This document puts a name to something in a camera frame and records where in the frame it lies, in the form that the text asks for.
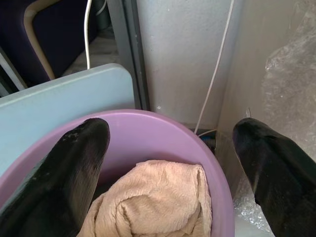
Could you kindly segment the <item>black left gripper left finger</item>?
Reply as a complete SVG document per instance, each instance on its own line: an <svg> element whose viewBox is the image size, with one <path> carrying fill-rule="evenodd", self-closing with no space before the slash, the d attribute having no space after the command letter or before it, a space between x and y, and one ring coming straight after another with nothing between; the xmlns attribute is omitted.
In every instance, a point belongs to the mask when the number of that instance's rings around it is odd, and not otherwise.
<svg viewBox="0 0 316 237"><path fill-rule="evenodd" d="M110 142L90 118L66 132L0 210L3 237L74 237L90 207Z"/></svg>

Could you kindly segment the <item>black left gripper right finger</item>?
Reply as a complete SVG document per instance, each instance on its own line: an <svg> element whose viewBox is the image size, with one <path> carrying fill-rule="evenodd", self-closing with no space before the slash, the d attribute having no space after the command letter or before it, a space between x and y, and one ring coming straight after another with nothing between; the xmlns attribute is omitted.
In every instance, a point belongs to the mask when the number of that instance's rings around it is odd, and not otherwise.
<svg viewBox="0 0 316 237"><path fill-rule="evenodd" d="M276 237L316 235L316 163L291 139L254 118L233 128L233 144Z"/></svg>

